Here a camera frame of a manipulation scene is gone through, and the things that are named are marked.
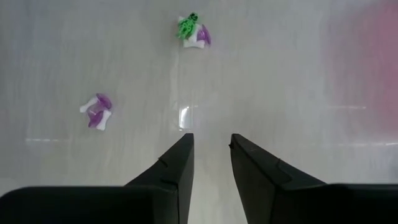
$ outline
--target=purple toy piece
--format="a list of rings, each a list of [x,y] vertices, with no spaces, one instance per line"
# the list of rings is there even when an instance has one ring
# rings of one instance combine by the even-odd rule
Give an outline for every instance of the purple toy piece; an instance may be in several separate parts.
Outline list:
[[[104,116],[104,111],[100,111],[92,115],[88,113],[88,116],[90,117],[90,122],[88,123],[88,127],[95,128],[101,122],[102,117]]]
[[[97,127],[103,118],[104,110],[110,110],[112,108],[111,100],[107,96],[97,93],[96,97],[98,101],[87,109],[87,115],[90,118],[88,127],[90,128]]]
[[[96,96],[98,98],[99,103],[101,103],[106,109],[108,109],[108,110],[111,109],[112,103],[111,103],[111,100],[107,96],[105,96],[102,93],[97,93]]]
[[[205,25],[201,25],[201,29],[198,31],[197,40],[204,40],[206,44],[211,44],[210,33]]]

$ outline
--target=green lego figure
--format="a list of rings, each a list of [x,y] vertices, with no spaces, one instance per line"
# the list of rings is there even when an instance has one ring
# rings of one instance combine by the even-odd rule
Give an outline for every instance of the green lego figure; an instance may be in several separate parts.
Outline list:
[[[178,34],[179,39],[188,39],[195,31],[195,24],[198,20],[198,14],[191,13],[188,18],[181,20],[178,23]]]

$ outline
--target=toy piece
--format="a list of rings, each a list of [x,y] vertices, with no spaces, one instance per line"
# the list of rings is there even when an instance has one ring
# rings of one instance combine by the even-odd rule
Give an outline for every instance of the toy piece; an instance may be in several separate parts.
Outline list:
[[[110,111],[111,108],[111,100],[104,94],[97,93],[95,97],[80,107],[80,112],[87,112],[87,115],[90,118],[90,122],[88,123],[89,128],[96,128],[104,131],[106,122],[112,115],[112,112]]]
[[[180,24],[184,20],[185,19],[180,16],[178,18],[179,21],[178,24]],[[207,28],[204,25],[199,25],[196,23],[192,35],[187,39],[183,39],[184,48],[198,47],[200,49],[203,49],[205,48],[205,45],[210,45],[210,44],[211,44],[211,38]]]
[[[179,21],[177,37],[183,40],[192,36],[195,31],[195,24],[197,23],[197,20],[198,14],[193,12],[188,16],[188,18]]]

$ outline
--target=white surface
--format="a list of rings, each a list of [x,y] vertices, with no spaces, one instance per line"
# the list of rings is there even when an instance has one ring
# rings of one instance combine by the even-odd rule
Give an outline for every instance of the white surface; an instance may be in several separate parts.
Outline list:
[[[123,185],[186,131],[190,223],[246,222],[231,133],[326,182],[396,183],[398,13],[376,2],[0,0],[0,189]],[[192,11],[210,48],[175,38]],[[97,92],[105,132],[76,110]]]

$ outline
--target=white plastic piece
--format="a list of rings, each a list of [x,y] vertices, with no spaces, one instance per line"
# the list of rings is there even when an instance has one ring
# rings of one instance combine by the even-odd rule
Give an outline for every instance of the white plastic piece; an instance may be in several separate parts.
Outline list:
[[[106,122],[108,121],[109,117],[112,115],[112,112],[108,110],[104,110],[104,114],[102,117],[102,120],[99,122],[97,127],[95,127],[98,130],[105,131],[106,128]]]
[[[98,102],[97,97],[92,97],[85,105],[80,107],[81,113],[86,113],[87,109]]]
[[[180,22],[181,20],[183,20],[184,17],[180,16],[178,17],[178,21]],[[193,34],[188,38],[188,40],[183,40],[183,46],[184,48],[188,48],[188,47],[197,47],[200,49],[204,49],[205,48],[205,41],[204,40],[199,40],[197,41],[198,38],[198,32],[201,29],[201,25],[199,24],[195,24],[195,30],[193,31]]]

